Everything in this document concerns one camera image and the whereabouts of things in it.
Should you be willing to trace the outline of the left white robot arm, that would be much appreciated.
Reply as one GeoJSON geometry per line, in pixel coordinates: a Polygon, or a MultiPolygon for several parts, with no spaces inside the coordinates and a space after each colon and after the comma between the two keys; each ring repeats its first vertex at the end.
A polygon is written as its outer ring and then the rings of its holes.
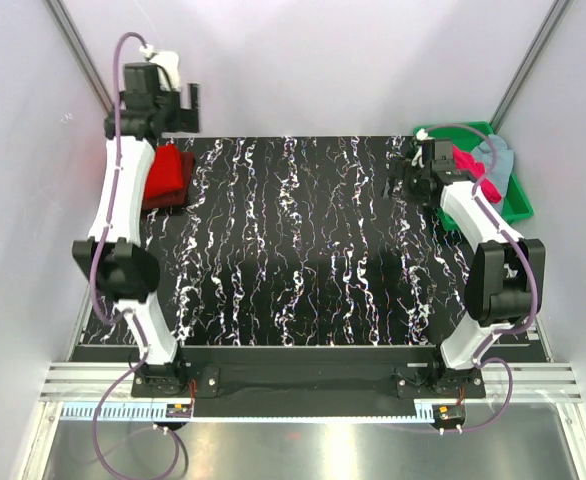
{"type": "Polygon", "coordinates": [[[104,121],[106,171],[96,217],[72,257],[89,283],[96,315],[125,322],[139,360],[131,365],[136,397],[192,395],[196,381],[170,332],[157,289],[157,258],[142,245],[140,216],[145,184],[159,137],[189,116],[167,69],[156,62],[128,63],[123,91],[104,121]]]}

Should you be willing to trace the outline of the bright red t-shirt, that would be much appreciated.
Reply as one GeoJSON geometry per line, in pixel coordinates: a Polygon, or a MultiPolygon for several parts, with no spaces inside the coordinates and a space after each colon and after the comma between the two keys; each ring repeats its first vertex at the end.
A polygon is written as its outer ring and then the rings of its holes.
{"type": "Polygon", "coordinates": [[[159,146],[147,176],[144,199],[174,193],[183,187],[180,151],[173,144],[159,146]]]}

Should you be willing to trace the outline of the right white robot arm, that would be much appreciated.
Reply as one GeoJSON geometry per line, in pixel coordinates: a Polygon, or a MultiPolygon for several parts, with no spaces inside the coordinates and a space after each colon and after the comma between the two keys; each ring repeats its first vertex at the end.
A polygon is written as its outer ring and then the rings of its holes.
{"type": "Polygon", "coordinates": [[[498,339],[527,330],[535,319],[545,246],[507,224],[484,195],[480,179],[457,165],[447,139],[421,132],[403,140],[384,193],[395,188],[403,200],[438,207],[452,217],[472,248],[464,316],[410,383],[436,396],[456,395],[478,379],[482,359],[498,339]]]}

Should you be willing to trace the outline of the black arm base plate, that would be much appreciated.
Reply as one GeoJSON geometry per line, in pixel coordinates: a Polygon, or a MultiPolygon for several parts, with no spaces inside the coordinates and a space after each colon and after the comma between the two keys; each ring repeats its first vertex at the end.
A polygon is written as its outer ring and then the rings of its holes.
{"type": "Polygon", "coordinates": [[[184,347],[144,366],[132,394],[194,399],[199,417],[400,417],[414,401],[485,397],[478,371],[449,374],[432,346],[184,347]]]}

